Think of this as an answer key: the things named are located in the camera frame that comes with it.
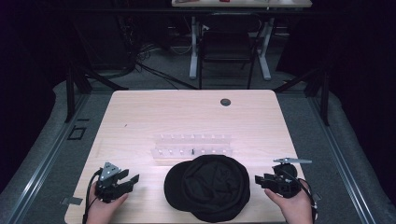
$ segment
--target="white table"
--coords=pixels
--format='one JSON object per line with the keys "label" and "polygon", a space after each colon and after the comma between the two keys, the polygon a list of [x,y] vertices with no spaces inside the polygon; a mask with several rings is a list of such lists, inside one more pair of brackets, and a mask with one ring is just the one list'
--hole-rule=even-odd
{"label": "white table", "polygon": [[[229,99],[224,106],[221,99]],[[168,204],[163,193],[167,172],[182,159],[155,160],[157,134],[225,134],[231,136],[232,157],[249,174],[250,201],[230,222],[284,221],[280,209],[255,184],[255,175],[273,174],[273,159],[297,158],[289,131],[272,91],[116,91],[108,105],[74,197],[66,223],[80,223],[85,193],[93,173],[109,161],[129,176],[140,174],[127,201],[119,208],[117,223],[201,223],[191,213]],[[296,165],[304,178],[301,166]]]}
{"label": "white table", "polygon": [[[311,7],[312,2],[310,0],[230,0],[230,2],[220,2],[219,0],[198,0],[193,2],[177,3],[176,0],[172,0],[173,7],[264,7],[264,8],[277,8],[277,7],[288,7],[288,8],[302,8]],[[262,32],[264,41],[262,48],[259,49],[259,60],[262,68],[262,76],[265,80],[271,80],[268,63],[265,60],[265,52],[268,48],[268,43],[271,37],[273,29],[274,19],[269,20],[265,23],[264,30]],[[196,78],[196,71],[198,65],[198,55],[196,48],[196,34],[197,25],[195,18],[191,20],[191,66],[190,66],[190,78]]]}

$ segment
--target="human hand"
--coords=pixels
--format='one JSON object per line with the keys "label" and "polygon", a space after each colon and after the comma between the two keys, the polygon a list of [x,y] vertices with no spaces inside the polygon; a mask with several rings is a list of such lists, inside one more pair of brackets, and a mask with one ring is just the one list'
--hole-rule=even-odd
{"label": "human hand", "polygon": [[[303,180],[300,180],[300,182],[308,189],[308,184]],[[273,193],[270,189],[265,189],[264,192],[268,198],[280,207],[283,216],[289,224],[313,223],[311,201],[303,189],[297,195],[288,199]]]}
{"label": "human hand", "polygon": [[90,203],[91,207],[88,212],[87,224],[107,224],[110,222],[114,212],[119,208],[128,198],[128,193],[123,194],[117,200],[111,203],[104,203],[95,196],[96,183],[93,183],[90,189]]}

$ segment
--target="black cap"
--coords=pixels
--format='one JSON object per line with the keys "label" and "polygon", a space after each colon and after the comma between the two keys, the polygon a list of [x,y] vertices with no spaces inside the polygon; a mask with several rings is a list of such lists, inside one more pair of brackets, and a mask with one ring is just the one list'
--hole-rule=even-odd
{"label": "black cap", "polygon": [[235,218],[250,199],[247,169],[223,155],[204,155],[175,165],[163,189],[172,207],[206,222]]}

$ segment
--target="small black object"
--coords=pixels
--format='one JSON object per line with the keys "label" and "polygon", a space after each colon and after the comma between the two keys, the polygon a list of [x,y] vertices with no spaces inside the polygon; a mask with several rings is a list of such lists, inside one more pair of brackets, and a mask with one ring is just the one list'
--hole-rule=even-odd
{"label": "small black object", "polygon": [[132,177],[127,182],[117,184],[118,180],[123,179],[128,174],[129,170],[121,171],[117,166],[106,162],[102,174],[99,175],[95,195],[104,203],[111,203],[124,193],[131,192],[134,189],[134,184],[139,181],[139,175]]}
{"label": "small black object", "polygon": [[296,168],[290,163],[283,163],[273,167],[275,174],[264,174],[255,176],[256,184],[261,185],[263,189],[270,189],[285,198],[291,198],[300,192],[300,183],[295,181],[297,177]]}

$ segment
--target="black curtain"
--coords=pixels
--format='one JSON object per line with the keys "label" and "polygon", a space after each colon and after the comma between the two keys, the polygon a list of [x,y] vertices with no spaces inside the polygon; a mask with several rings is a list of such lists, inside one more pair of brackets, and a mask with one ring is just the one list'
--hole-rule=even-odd
{"label": "black curtain", "polygon": [[[336,2],[314,1],[313,6],[336,7]],[[396,204],[396,6],[391,0],[353,3],[339,5],[349,7],[351,38],[333,62],[330,90],[340,99],[383,190]],[[317,67],[331,47],[332,34],[344,24],[334,19],[298,21],[277,70],[300,76]]]}
{"label": "black curtain", "polygon": [[50,117],[66,60],[33,1],[3,1],[0,8],[3,191]]}

